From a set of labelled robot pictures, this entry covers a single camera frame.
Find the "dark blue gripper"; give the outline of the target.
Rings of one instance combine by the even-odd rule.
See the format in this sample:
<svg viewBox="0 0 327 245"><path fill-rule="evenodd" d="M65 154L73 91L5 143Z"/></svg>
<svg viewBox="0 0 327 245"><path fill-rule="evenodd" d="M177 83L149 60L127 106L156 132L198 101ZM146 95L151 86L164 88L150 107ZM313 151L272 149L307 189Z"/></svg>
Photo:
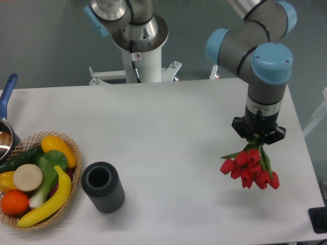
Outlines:
<svg viewBox="0 0 327 245"><path fill-rule="evenodd" d="M278 110L255 109L247 103L244 117L234 117L231 126L243 139L253 140L257 134L260 144L271 145L283 140L286 134L285 128L277 126L278 114Z"/></svg>

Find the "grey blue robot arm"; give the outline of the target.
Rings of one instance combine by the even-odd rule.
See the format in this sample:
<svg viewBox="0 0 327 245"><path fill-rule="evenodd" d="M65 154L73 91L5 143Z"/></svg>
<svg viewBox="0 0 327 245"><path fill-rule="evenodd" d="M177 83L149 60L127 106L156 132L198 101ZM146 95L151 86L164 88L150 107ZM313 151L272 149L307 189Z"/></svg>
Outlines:
<svg viewBox="0 0 327 245"><path fill-rule="evenodd" d="M293 63L291 51L278 41L296 25L296 11L285 1L230 1L230 5L244 25L235 32L212 32L205 54L248 85L245 114L232 121L235 131L247 141L273 144L286 133L276 121ZM111 36L120 48L128 83L174 79L178 66L161 66L161 48L169 32L154 13L152 1L92 1L84 14L101 36Z"/></svg>

